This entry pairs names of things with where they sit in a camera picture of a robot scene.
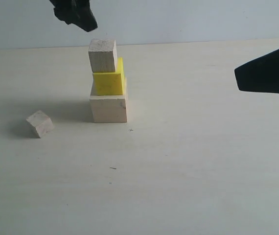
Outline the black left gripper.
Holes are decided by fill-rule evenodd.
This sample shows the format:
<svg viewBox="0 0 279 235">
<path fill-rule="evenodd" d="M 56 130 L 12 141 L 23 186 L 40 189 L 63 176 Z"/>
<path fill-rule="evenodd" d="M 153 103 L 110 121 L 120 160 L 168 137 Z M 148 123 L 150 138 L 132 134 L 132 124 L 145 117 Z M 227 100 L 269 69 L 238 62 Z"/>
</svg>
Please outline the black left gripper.
<svg viewBox="0 0 279 235">
<path fill-rule="evenodd" d="M 66 24 L 74 24 L 85 32 L 98 28 L 89 0 L 50 0 L 54 15 Z"/>
</svg>

